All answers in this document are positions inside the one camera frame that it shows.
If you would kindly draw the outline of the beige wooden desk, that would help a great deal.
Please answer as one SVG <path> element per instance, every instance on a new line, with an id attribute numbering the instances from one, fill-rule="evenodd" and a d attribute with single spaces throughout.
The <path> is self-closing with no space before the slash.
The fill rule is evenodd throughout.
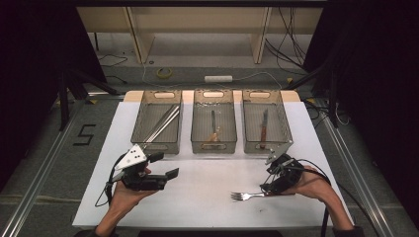
<path id="1" fill-rule="evenodd" d="M 89 33 L 129 33 L 137 61 L 145 62 L 159 33 L 247 34 L 253 60 L 262 62 L 268 34 L 315 32 L 322 10 L 307 7 L 79 7 Z"/>

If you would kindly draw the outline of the white table cover sheet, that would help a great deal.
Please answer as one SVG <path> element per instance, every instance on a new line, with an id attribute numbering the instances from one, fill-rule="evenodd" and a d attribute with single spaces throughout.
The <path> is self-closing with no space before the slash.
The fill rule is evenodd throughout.
<path id="1" fill-rule="evenodd" d="M 94 227 L 107 206 L 101 192 L 116 160 L 131 147 L 137 103 L 120 103 L 84 197 L 73 220 L 76 227 Z M 322 223 L 322 202 L 303 197 L 252 197 L 233 200 L 231 193 L 257 194 L 266 180 L 265 156 L 248 155 L 238 142 L 233 154 L 195 154 L 190 140 L 192 106 L 183 108 L 181 151 L 150 164 L 155 174 L 179 169 L 164 190 L 144 199 L 120 222 L 137 229 L 281 229 Z"/>

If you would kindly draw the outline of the transparent grey plastic bin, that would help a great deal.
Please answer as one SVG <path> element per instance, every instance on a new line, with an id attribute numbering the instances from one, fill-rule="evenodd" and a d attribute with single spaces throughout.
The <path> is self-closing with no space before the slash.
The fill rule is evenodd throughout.
<path id="1" fill-rule="evenodd" d="M 152 142 L 143 143 L 144 137 L 161 119 L 163 114 L 175 105 L 172 115 Z M 178 154 L 182 125 L 183 99 L 180 90 L 145 91 L 142 95 L 137 118 L 130 141 L 138 144 L 144 153 L 164 152 Z"/>
<path id="2" fill-rule="evenodd" d="M 207 142 L 211 129 L 211 111 L 215 111 L 216 127 L 220 128 L 220 142 Z M 237 130 L 233 91 L 197 89 L 194 91 L 191 131 L 195 154 L 233 154 Z"/>
<path id="3" fill-rule="evenodd" d="M 268 110 L 265 149 L 260 149 L 263 112 Z M 268 154 L 273 145 L 293 144 L 293 137 L 280 90 L 243 90 L 242 124 L 244 152 Z"/>

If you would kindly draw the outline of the black metal stand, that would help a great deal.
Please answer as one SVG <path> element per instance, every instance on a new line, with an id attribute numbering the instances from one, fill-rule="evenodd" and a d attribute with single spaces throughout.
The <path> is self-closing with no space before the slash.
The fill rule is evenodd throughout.
<path id="1" fill-rule="evenodd" d="M 338 116 L 337 116 L 337 74 L 334 72 L 334 66 L 330 63 L 323 63 L 317 69 L 309 72 L 308 74 L 301 77 L 296 82 L 292 82 L 286 87 L 286 90 L 294 90 L 311 80 L 316 80 L 315 85 L 313 86 L 312 92 L 316 94 L 321 85 L 327 86 L 328 91 L 328 117 L 331 120 L 332 124 L 338 126 Z"/>
<path id="2" fill-rule="evenodd" d="M 69 123 L 68 92 L 76 100 L 85 100 L 88 97 L 88 92 L 84 87 L 84 83 L 90 83 L 110 95 L 116 96 L 120 94 L 120 92 L 108 86 L 105 82 L 101 82 L 81 70 L 68 69 L 63 71 L 58 78 L 58 95 L 61 112 L 60 130 L 64 130 Z"/>

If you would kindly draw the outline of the dark curtain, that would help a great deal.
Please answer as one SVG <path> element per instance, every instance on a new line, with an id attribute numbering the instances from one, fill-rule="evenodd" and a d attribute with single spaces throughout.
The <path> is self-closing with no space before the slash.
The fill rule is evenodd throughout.
<path id="1" fill-rule="evenodd" d="M 0 0 L 0 192 L 38 135 L 59 77 L 69 69 L 106 80 L 77 8 Z"/>
<path id="2" fill-rule="evenodd" d="M 335 46 L 337 98 L 419 229 L 419 0 L 326 0 L 305 69 Z"/>

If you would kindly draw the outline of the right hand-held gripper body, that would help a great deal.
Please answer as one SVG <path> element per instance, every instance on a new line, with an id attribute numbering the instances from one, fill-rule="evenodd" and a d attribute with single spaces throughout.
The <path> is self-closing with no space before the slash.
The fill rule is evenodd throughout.
<path id="1" fill-rule="evenodd" d="M 269 175 L 275 175 L 275 179 L 269 184 L 270 189 L 276 195 L 294 186 L 300 179 L 303 166 L 293 157 L 287 154 L 288 145 L 273 145 L 266 160 Z"/>

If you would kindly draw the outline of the person's right hand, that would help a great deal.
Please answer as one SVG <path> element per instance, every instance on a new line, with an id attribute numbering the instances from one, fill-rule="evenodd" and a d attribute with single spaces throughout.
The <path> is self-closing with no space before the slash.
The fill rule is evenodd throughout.
<path id="1" fill-rule="evenodd" d="M 288 189 L 289 194 L 326 201 L 333 193 L 332 187 L 311 166 L 305 166 L 299 181 Z"/>

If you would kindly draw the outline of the metal fork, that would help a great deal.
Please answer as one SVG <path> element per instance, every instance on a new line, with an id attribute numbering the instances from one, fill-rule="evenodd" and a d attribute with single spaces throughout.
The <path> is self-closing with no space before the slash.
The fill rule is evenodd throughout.
<path id="1" fill-rule="evenodd" d="M 230 197 L 233 200 L 238 200 L 238 201 L 246 201 L 250 198 L 264 198 L 266 197 L 267 194 L 266 193 L 257 193 L 257 194 L 249 194 L 249 193 L 231 193 Z"/>

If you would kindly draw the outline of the aluminium floor rail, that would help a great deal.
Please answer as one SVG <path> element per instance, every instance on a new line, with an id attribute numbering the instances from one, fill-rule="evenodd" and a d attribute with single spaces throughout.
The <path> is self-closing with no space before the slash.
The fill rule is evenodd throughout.
<path id="1" fill-rule="evenodd" d="M 17 237 L 21 231 L 32 207 L 34 206 L 42 187 L 58 158 L 58 155 L 67 139 L 75 120 L 81 109 L 84 107 L 83 101 L 76 101 L 70 112 L 69 121 L 64 128 L 58 133 L 51 148 L 48 150 L 46 157 L 43 159 L 40 168 L 30 183 L 25 194 L 20 198 L 18 205 L 9 218 L 5 229 L 1 232 L 1 237 Z"/>
<path id="2" fill-rule="evenodd" d="M 356 164 L 356 161 L 350 152 L 342 134 L 333 125 L 329 117 L 323 116 L 322 122 L 324 123 L 338 153 L 343 160 L 343 164 L 353 182 L 353 185 L 360 197 L 363 204 L 361 210 L 369 220 L 377 237 L 394 237 L 394 233 L 389 225 L 389 222 L 378 204 L 377 199 L 373 195 L 372 189 L 367 184 L 366 179 L 362 175 L 361 170 Z"/>

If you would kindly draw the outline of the white power strip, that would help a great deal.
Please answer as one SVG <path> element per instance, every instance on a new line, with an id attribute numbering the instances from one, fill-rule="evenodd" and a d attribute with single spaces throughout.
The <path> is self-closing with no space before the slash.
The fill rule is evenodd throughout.
<path id="1" fill-rule="evenodd" d="M 233 77 L 231 75 L 205 76 L 204 80 L 206 83 L 230 83 Z"/>

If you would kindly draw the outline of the person's left hand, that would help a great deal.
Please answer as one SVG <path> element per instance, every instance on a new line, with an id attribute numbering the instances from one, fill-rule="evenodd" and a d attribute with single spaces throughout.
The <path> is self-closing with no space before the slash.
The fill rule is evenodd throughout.
<path id="1" fill-rule="evenodd" d="M 144 198 L 156 194 L 156 191 L 133 191 L 122 181 L 117 181 L 109 212 L 115 216 L 124 217 Z"/>

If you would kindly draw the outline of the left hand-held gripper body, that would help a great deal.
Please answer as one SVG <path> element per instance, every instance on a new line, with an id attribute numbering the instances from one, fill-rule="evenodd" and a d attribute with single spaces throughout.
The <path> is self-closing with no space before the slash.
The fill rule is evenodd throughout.
<path id="1" fill-rule="evenodd" d="M 165 175 L 150 175 L 146 171 L 150 163 L 147 161 L 148 155 L 143 153 L 138 144 L 135 144 L 117 162 L 114 170 L 120 173 L 114 177 L 114 180 L 122 181 L 128 189 L 133 191 L 163 190 L 168 179 Z"/>

